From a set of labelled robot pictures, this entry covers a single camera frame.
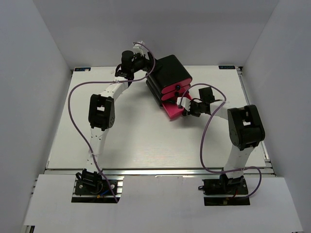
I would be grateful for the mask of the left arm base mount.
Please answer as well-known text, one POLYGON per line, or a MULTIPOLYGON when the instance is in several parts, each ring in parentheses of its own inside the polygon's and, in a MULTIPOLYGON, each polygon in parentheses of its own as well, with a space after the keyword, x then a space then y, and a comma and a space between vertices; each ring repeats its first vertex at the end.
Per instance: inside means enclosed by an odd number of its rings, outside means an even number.
POLYGON ((122 192, 122 181, 107 180, 97 172, 88 172, 84 169, 75 174, 71 202, 72 203, 117 203, 122 192))

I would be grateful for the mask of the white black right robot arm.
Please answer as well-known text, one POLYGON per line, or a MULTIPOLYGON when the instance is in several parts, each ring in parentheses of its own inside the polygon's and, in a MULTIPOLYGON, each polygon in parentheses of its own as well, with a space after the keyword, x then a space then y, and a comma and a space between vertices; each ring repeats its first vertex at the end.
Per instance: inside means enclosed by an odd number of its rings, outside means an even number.
POLYGON ((211 87, 199 89, 199 94, 199 101, 182 97, 178 104, 184 108, 185 116, 210 115, 208 124, 214 116, 227 120, 232 147, 228 161, 220 174, 219 187, 224 193, 229 194, 243 180, 248 158, 255 147, 265 139, 265 130, 255 105, 231 107, 225 100, 215 99, 211 87))

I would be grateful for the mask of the pink bottom drawer black knob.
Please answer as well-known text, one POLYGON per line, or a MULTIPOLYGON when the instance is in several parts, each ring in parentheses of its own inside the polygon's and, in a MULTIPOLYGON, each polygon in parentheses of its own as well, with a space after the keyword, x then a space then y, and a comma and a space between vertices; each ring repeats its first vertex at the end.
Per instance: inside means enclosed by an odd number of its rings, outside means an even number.
MULTIPOLYGON (((184 97, 192 100, 192 97, 190 96, 184 96, 184 97)), ((166 100, 162 102, 162 107, 164 108, 170 120, 182 116, 182 113, 181 113, 182 110, 178 109, 176 105, 176 101, 177 101, 177 98, 174 100, 166 100)))

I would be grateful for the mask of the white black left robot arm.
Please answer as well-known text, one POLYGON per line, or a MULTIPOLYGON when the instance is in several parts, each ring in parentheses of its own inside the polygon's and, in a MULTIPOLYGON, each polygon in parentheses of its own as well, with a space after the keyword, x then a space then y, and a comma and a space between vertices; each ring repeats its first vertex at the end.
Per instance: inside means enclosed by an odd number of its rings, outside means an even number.
POLYGON ((90 176, 86 182, 86 188, 93 194, 102 190, 105 178, 98 165, 98 157, 104 150, 104 144, 109 132, 115 122, 115 102, 118 97, 129 88, 135 81, 134 74, 144 70, 147 78, 156 67, 156 59, 152 52, 144 55, 142 52, 126 50, 121 55, 121 63, 115 71, 115 79, 110 81, 109 86, 100 94, 90 97, 88 122, 91 129, 91 137, 87 140, 89 148, 89 159, 82 172, 82 177, 90 176))

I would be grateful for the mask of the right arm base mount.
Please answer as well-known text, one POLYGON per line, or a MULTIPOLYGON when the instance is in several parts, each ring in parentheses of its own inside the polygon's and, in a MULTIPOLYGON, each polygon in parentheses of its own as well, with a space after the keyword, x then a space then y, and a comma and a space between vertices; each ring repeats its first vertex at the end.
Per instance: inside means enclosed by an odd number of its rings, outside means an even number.
POLYGON ((246 180, 226 186, 220 179, 205 179, 198 190, 203 192, 205 206, 249 206, 246 180))

